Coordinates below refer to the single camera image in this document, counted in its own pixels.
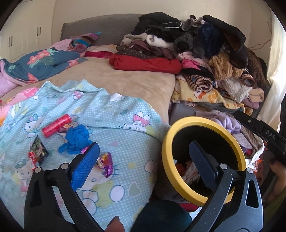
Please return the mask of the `right hand dark nails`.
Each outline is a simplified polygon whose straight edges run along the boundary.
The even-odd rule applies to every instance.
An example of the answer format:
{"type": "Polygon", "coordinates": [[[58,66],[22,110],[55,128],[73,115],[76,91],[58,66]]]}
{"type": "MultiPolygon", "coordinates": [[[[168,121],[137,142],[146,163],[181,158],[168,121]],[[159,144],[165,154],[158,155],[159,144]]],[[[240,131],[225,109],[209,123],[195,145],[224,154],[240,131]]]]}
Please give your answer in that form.
{"type": "Polygon", "coordinates": [[[282,163],[271,159],[270,169],[276,174],[277,180],[275,182],[272,192],[267,198],[267,203],[271,203],[272,201],[274,201],[285,189],[285,166],[282,163]]]}

